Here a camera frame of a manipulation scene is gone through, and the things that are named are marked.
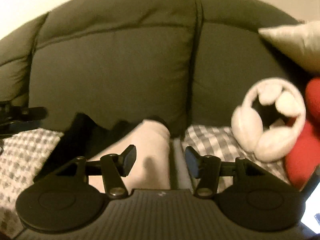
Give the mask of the white striped pillow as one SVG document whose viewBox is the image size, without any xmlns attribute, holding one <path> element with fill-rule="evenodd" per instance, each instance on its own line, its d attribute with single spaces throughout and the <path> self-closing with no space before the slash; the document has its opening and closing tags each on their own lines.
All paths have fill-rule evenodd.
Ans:
<svg viewBox="0 0 320 240">
<path fill-rule="evenodd" d="M 312 74 L 319 74 L 319 21 L 260 28 L 268 43 Z"/>
</svg>

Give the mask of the grey checkered quilt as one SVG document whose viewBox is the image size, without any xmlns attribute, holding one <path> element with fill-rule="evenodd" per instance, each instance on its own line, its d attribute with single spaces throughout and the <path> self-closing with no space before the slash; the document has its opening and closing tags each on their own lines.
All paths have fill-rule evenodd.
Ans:
<svg viewBox="0 0 320 240">
<path fill-rule="evenodd" d="M 33 184 L 33 179 L 60 141 L 62 133 L 46 129 L 21 132 L 4 140 L 1 153 L 1 233 L 14 238 L 23 230 L 15 210 L 18 195 Z M 273 163 L 258 161 L 253 153 L 245 152 L 229 127 L 191 125 L 180 139 L 183 152 L 191 146 L 200 155 L 214 155 L 222 161 L 247 158 L 288 182 L 282 160 Z M 191 178 L 193 188 L 198 181 Z"/>
</svg>

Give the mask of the red puffy cushion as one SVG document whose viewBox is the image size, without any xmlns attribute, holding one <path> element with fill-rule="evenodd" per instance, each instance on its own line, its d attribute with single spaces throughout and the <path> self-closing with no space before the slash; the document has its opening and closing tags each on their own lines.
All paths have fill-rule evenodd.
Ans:
<svg viewBox="0 0 320 240">
<path fill-rule="evenodd" d="M 320 79 L 314 77 L 311 79 L 305 89 L 306 107 L 312 118 L 319 122 L 320 114 Z"/>
<path fill-rule="evenodd" d="M 306 120 L 293 149 L 284 159 L 290 183 L 301 189 L 319 165 L 319 126 Z"/>
</svg>

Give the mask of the upper red puffy cushion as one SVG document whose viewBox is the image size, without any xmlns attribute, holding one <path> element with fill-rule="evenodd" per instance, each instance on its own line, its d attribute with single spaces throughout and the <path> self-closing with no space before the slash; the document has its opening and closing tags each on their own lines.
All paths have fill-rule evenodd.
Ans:
<svg viewBox="0 0 320 240">
<path fill-rule="evenodd" d="M 320 114 L 320 79 L 314 77 L 311 79 L 305 89 L 306 107 L 312 118 L 319 122 Z"/>
</svg>

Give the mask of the dark grey sofa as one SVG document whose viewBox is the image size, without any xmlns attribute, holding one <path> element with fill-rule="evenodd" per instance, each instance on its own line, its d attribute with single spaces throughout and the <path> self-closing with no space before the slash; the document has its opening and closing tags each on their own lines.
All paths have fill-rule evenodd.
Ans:
<svg viewBox="0 0 320 240">
<path fill-rule="evenodd" d="M 173 136 L 229 126 L 259 80 L 304 91 L 310 74 L 258 34 L 286 24 L 259 0 L 71 0 L 1 40 L 1 100 L 45 107 L 54 131 L 78 112 L 106 129 L 156 115 Z"/>
</svg>

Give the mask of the white plush toy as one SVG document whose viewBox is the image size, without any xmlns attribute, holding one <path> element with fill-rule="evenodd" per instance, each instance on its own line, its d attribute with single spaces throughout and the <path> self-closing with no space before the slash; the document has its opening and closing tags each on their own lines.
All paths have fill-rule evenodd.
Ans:
<svg viewBox="0 0 320 240">
<path fill-rule="evenodd" d="M 285 157 L 306 120 L 304 99 L 295 85 L 281 78 L 255 83 L 231 118 L 239 145 L 264 163 Z"/>
</svg>

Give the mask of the black and white raglan shirt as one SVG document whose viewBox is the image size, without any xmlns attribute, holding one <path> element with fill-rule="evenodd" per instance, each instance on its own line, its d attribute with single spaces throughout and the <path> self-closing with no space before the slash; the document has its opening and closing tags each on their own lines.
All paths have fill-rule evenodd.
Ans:
<svg viewBox="0 0 320 240">
<path fill-rule="evenodd" d="M 121 154 L 129 145 L 135 145 L 137 158 L 124 178 L 128 191 L 193 188 L 181 141 L 171 138 L 167 123 L 158 116 L 138 123 L 119 121 L 105 129 L 78 113 L 33 180 L 39 181 L 76 157 L 96 161 L 107 154 Z"/>
</svg>

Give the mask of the lower red puffy cushion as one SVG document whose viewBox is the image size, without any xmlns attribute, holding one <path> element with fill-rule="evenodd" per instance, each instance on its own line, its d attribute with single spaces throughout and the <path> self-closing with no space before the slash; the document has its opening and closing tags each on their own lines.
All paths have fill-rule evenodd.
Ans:
<svg viewBox="0 0 320 240">
<path fill-rule="evenodd" d="M 293 149 L 284 159 L 290 183 L 301 189 L 319 165 L 319 126 L 306 120 Z"/>
</svg>

